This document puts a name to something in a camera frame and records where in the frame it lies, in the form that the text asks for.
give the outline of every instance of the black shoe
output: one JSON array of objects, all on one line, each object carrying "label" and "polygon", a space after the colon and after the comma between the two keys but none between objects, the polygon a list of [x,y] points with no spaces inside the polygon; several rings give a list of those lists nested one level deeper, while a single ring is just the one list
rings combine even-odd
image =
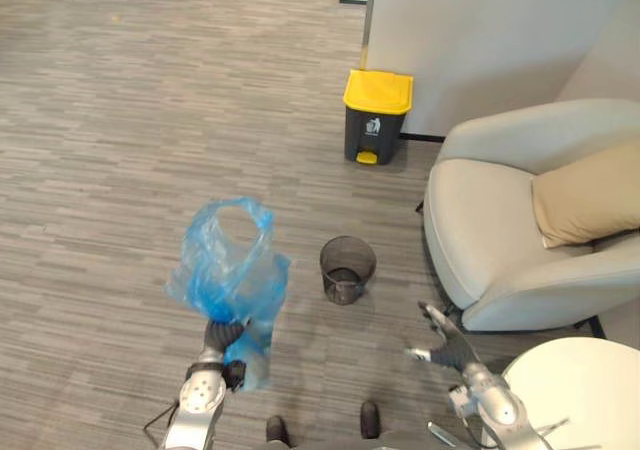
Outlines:
[{"label": "black shoe", "polygon": [[370,400],[360,407],[360,435],[365,440],[380,436],[380,412],[378,406]]},{"label": "black shoe", "polygon": [[267,420],[267,442],[279,440],[287,447],[291,447],[289,442],[289,432],[287,432],[287,425],[279,415],[274,415]]}]

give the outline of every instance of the yellow pedal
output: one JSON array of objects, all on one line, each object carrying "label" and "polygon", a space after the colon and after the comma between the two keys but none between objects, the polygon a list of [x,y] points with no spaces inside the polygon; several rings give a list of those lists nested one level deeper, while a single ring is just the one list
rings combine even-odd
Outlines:
[{"label": "yellow pedal", "polygon": [[356,162],[365,165],[375,165],[378,163],[378,156],[373,152],[359,152],[356,156]]}]

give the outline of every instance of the black trash bin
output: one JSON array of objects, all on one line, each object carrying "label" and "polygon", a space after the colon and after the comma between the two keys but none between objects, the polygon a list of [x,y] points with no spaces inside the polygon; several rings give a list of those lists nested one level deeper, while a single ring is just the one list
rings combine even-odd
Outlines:
[{"label": "black trash bin", "polygon": [[342,235],[322,247],[320,269],[327,298],[338,305],[348,305],[364,292],[376,269],[376,255],[364,240]]},{"label": "black trash bin", "polygon": [[351,70],[344,103],[344,153],[348,160],[384,165],[391,161],[404,117],[411,109],[413,77]]}]

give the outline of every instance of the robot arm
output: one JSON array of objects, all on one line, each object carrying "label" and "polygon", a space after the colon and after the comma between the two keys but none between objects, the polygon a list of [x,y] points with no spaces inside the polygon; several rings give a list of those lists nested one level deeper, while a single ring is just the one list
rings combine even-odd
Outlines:
[{"label": "robot arm", "polygon": [[501,376],[492,374],[482,364],[462,332],[431,305],[421,302],[419,306],[445,344],[431,351],[409,348],[407,353],[418,360],[453,367],[460,372],[465,385],[449,392],[456,415],[463,421],[470,415],[479,415],[500,449],[551,450],[531,426],[522,401]]},{"label": "robot arm", "polygon": [[243,331],[244,326],[238,323],[226,325],[210,321],[207,324],[204,348],[187,371],[177,411],[161,450],[208,450],[211,447],[227,385],[234,390],[241,385],[228,375],[229,369],[223,364],[224,352]]}]

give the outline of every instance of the white partition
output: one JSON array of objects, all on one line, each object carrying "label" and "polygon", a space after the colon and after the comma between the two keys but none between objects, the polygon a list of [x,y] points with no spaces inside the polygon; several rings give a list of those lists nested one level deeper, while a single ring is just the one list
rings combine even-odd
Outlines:
[{"label": "white partition", "polygon": [[374,0],[366,68],[413,75],[403,132],[444,136],[555,100],[620,1]]}]

